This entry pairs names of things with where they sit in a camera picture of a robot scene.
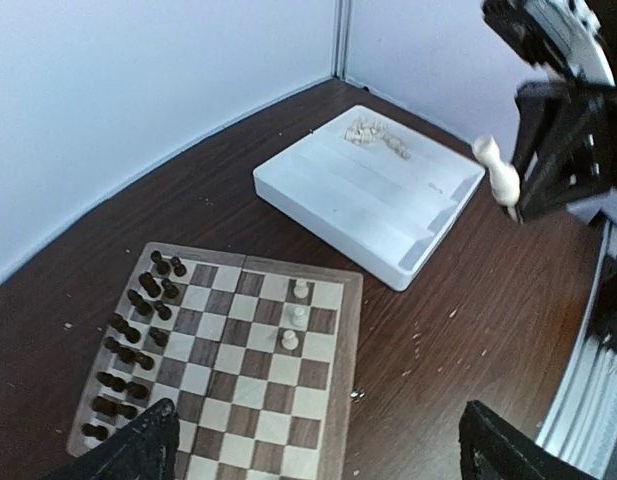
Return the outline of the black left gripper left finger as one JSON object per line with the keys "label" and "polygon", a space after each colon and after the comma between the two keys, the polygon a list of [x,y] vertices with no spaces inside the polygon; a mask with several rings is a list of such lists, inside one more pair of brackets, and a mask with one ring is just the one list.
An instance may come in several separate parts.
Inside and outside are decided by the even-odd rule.
{"label": "black left gripper left finger", "polygon": [[180,424],[164,398],[90,452],[44,476],[46,480],[175,478]]}

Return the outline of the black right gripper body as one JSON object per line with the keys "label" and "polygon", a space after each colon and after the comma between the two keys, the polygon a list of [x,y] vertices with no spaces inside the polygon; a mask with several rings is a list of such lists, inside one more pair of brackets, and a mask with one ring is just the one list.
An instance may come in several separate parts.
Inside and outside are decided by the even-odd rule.
{"label": "black right gripper body", "polygon": [[520,222],[617,189],[617,86],[530,81],[515,102]]}

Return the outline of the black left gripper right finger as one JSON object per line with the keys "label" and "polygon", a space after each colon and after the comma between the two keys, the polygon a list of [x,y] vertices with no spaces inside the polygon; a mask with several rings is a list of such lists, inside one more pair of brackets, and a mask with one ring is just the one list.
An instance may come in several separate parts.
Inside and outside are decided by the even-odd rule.
{"label": "black left gripper right finger", "polygon": [[484,403],[466,404],[459,423],[461,477],[586,479],[588,474],[551,455]]}

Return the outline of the white chess rook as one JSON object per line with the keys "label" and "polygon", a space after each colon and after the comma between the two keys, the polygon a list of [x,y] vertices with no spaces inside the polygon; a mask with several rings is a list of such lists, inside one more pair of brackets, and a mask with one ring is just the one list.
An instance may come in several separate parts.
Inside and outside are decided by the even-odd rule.
{"label": "white chess rook", "polygon": [[520,197],[520,178],[513,165],[504,162],[492,135],[477,138],[472,145],[477,161],[488,170],[491,192],[495,201],[513,207]]}

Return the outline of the white chess pawn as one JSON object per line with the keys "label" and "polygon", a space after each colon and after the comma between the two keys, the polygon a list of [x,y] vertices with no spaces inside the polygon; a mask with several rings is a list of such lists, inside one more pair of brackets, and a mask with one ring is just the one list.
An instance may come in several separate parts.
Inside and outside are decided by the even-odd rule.
{"label": "white chess pawn", "polygon": [[304,279],[297,279],[293,287],[293,295],[297,299],[304,299],[310,293],[308,282]]}
{"label": "white chess pawn", "polygon": [[286,329],[281,335],[281,346],[286,351],[295,351],[299,347],[299,337],[294,330]]}
{"label": "white chess pawn", "polygon": [[291,311],[290,322],[298,329],[306,329],[308,325],[308,309],[305,306],[295,306]]}

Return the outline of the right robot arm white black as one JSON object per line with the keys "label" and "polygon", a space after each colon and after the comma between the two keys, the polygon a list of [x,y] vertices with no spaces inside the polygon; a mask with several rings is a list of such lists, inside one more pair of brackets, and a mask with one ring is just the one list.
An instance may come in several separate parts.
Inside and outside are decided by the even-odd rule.
{"label": "right robot arm white black", "polygon": [[524,223],[617,190],[617,84],[600,22],[583,1],[485,1],[485,23],[527,64],[552,74],[522,84],[516,143],[474,141],[495,201]]}

